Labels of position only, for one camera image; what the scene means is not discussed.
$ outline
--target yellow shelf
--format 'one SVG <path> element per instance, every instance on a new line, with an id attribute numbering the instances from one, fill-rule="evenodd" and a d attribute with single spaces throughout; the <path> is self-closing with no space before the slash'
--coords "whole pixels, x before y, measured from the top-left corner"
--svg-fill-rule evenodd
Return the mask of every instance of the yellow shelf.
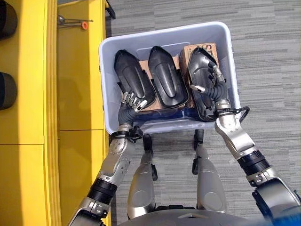
<path id="1" fill-rule="evenodd" d="M 0 41 L 0 71 L 13 76 L 18 95 L 0 111 L 0 225 L 65 225 L 108 146 L 98 69 L 106 2 L 6 1 L 18 27 Z M 87 31 L 57 30 L 58 11 L 93 22 Z"/>

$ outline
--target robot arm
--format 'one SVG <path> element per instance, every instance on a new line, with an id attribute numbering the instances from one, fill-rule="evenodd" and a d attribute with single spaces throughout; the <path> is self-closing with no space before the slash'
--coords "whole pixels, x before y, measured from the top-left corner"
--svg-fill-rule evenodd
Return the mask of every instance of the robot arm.
<path id="1" fill-rule="evenodd" d="M 80 203 L 69 226 L 102 226 L 102 218 L 106 218 L 110 202 L 122 182 L 135 151 L 134 142 L 142 137 L 141 131 L 134 127 L 133 121 L 137 113 L 147 102 L 138 101 L 133 94 L 125 93 L 119 110 L 118 131 L 111 136 L 113 141 L 109 153 L 104 159 L 101 169 L 92 184 L 90 191 Z"/>
<path id="2" fill-rule="evenodd" d="M 281 178 L 256 147 L 254 141 L 240 126 L 236 111 L 227 99 L 227 87 L 219 68 L 212 67 L 216 76 L 215 88 L 206 89 L 192 85 L 191 88 L 210 96 L 215 101 L 217 118 L 215 130 L 219 133 L 233 157 L 246 173 L 256 204 L 265 217 L 275 219 L 294 207 L 300 206 L 300 198 Z"/>

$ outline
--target cardboard box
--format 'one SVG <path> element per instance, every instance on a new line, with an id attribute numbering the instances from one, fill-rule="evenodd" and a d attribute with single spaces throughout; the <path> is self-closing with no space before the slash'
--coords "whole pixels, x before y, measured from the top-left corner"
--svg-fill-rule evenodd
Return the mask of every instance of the cardboard box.
<path id="1" fill-rule="evenodd" d="M 176 69 L 179 69 L 180 66 L 179 66 L 178 55 L 174 56 L 173 60 L 174 60 L 174 65 L 175 65 Z M 148 60 L 143 60 L 143 61 L 140 61 L 139 63 L 140 63 L 142 70 L 145 70 L 146 74 L 148 75 L 149 79 L 151 80 L 152 75 L 149 70 Z M 178 109 L 182 109 L 183 107 L 184 107 L 184 105 L 181 105 L 178 107 Z M 156 97 L 156 100 L 154 101 L 154 103 L 152 103 L 152 105 L 148 106 L 147 108 L 142 109 L 141 112 L 154 111 L 154 110 L 160 110 L 160 109 L 165 109 L 165 108 L 162 107 L 158 97 Z"/>
<path id="2" fill-rule="evenodd" d="M 179 62 L 180 62 L 180 68 L 181 68 L 181 71 L 183 74 L 183 78 L 184 78 L 186 86 L 188 87 L 188 92 L 189 92 L 189 100 L 186 103 L 186 106 L 188 108 L 194 107 L 194 101 L 192 99 L 191 89 L 189 88 L 191 79 L 190 79 L 190 75 L 189 75 L 189 72 L 187 69 L 188 69 L 188 63 L 189 63 L 191 54 L 192 54 L 193 50 L 197 47 L 206 49 L 208 51 L 208 53 L 210 53 L 213 56 L 213 58 L 217 62 L 217 65 L 219 66 L 215 43 L 203 43 L 203 44 L 197 44 L 197 45 L 189 45 L 189 46 L 185 46 L 184 49 L 181 51 L 180 57 L 179 57 Z"/>

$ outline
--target storage bin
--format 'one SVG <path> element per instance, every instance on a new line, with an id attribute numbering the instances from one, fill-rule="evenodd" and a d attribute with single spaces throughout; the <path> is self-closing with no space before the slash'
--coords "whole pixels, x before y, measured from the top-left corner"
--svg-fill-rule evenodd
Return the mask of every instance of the storage bin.
<path id="1" fill-rule="evenodd" d="M 118 111 L 121 102 L 121 90 L 117 84 L 118 77 L 113 64 L 119 49 L 126 49 L 139 60 L 148 60 L 153 46 L 162 46 L 172 56 L 179 55 L 184 46 L 200 43 L 216 43 L 220 69 L 227 79 L 229 99 L 234 108 L 240 108 L 235 65 L 229 28 L 221 22 L 193 24 L 122 35 L 105 39 L 99 46 L 101 83 L 103 91 L 103 108 L 105 127 L 111 134 L 119 126 Z M 139 124 L 146 133 L 170 132 L 184 129 L 201 129 L 214 127 L 214 122 L 201 122 L 193 119 L 149 120 Z"/>

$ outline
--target striped carpet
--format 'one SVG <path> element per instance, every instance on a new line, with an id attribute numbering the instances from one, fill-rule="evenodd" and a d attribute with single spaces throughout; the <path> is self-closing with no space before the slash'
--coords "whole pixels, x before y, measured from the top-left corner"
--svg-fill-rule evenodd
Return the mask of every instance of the striped carpet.
<path id="1" fill-rule="evenodd" d="M 117 36 L 209 21 L 231 31 L 242 106 L 251 112 L 243 128 L 281 173 L 301 190 L 299 0 L 110 0 L 116 20 L 107 19 L 107 36 Z M 197 177 L 191 173 L 194 131 L 153 135 L 157 205 L 196 205 Z M 222 138 L 205 131 L 205 146 L 222 177 L 228 213 L 260 218 L 253 189 Z M 137 143 L 128 174 L 112 205 L 112 223 L 127 220 L 127 195 L 143 153 Z"/>

